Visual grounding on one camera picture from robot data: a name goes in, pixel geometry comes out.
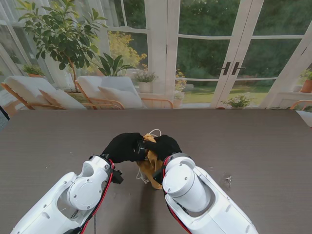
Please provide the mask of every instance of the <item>small debris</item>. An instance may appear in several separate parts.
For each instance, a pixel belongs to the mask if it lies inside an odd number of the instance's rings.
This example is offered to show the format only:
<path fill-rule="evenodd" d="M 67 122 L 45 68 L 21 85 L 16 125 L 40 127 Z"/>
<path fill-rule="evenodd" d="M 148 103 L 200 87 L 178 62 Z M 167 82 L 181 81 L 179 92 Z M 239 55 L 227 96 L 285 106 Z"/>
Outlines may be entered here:
<path fill-rule="evenodd" d="M 229 188 L 231 188 L 232 176 L 230 175 L 229 177 L 225 178 L 225 180 L 228 182 Z"/>

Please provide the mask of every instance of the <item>terracotta pot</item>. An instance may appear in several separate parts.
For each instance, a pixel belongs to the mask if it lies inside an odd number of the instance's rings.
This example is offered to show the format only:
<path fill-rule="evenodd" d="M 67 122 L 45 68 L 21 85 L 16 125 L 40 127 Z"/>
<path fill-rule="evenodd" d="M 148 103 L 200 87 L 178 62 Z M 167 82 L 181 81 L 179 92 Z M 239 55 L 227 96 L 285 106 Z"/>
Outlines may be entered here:
<path fill-rule="evenodd" d="M 39 77 L 39 78 L 43 78 L 43 76 L 41 76 L 41 75 L 35 75 L 35 74 L 29 74 L 29 73 L 28 73 L 28 75 L 29 75 L 29 77 Z"/>
<path fill-rule="evenodd" d="M 180 108 L 180 105 L 182 104 L 183 99 L 174 99 L 174 108 L 178 109 Z"/>
<path fill-rule="evenodd" d="M 307 79 L 304 84 L 302 89 L 300 90 L 302 93 L 311 93 L 312 92 L 312 80 Z"/>
<path fill-rule="evenodd" d="M 138 82 L 138 87 L 139 87 L 140 93 L 152 92 L 152 83 Z"/>

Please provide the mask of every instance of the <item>lounge chair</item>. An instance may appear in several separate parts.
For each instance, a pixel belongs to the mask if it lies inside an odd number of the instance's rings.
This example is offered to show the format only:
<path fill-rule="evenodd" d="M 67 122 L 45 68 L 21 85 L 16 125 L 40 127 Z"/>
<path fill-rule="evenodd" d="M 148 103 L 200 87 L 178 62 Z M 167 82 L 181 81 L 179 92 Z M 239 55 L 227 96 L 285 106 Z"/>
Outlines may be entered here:
<path fill-rule="evenodd" d="M 76 85 L 89 103 L 113 104 L 121 109 L 173 109 L 169 100 L 140 98 L 129 77 L 85 76 L 79 77 Z"/>
<path fill-rule="evenodd" d="M 56 90 L 43 78 L 11 76 L 7 77 L 1 85 L 30 110 L 87 110 L 87 106 L 94 106 L 90 103 L 79 103 L 63 90 Z M 96 104 L 96 106 L 100 109 L 121 109 L 119 106 L 107 103 Z"/>

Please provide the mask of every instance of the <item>white flower pot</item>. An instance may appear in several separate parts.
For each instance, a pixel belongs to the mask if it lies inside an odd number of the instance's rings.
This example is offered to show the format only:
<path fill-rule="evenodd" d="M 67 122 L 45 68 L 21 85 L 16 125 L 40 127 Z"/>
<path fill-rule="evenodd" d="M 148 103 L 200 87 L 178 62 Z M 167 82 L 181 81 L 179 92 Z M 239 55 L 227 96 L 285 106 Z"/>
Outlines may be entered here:
<path fill-rule="evenodd" d="M 138 82 L 138 87 L 140 90 L 140 93 L 151 93 L 152 92 L 152 83 L 146 83 L 146 82 Z"/>
<path fill-rule="evenodd" d="M 183 99 L 174 99 L 174 108 L 178 109 L 180 108 L 181 104 L 182 104 Z"/>
<path fill-rule="evenodd" d="M 292 89 L 293 92 L 300 92 L 302 89 L 302 85 L 295 85 L 294 88 Z"/>

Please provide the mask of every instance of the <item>door handle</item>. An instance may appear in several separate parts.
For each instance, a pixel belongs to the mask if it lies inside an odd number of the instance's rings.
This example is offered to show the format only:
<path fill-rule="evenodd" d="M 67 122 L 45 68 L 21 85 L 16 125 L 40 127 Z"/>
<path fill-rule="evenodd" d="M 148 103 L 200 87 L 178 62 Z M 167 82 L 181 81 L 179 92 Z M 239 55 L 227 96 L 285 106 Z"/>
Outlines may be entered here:
<path fill-rule="evenodd" d="M 231 62 L 227 62 L 225 67 L 217 67 L 217 69 L 224 69 L 223 75 L 225 76 L 228 73 L 229 67 L 230 67 Z"/>
<path fill-rule="evenodd" d="M 246 67 L 240 67 L 240 68 L 238 68 L 238 66 L 239 66 L 239 62 L 236 62 L 235 65 L 234 65 L 234 69 L 233 69 L 233 71 L 232 71 L 232 75 L 235 75 L 235 74 L 236 74 L 236 71 L 237 71 L 238 69 L 246 69 Z"/>

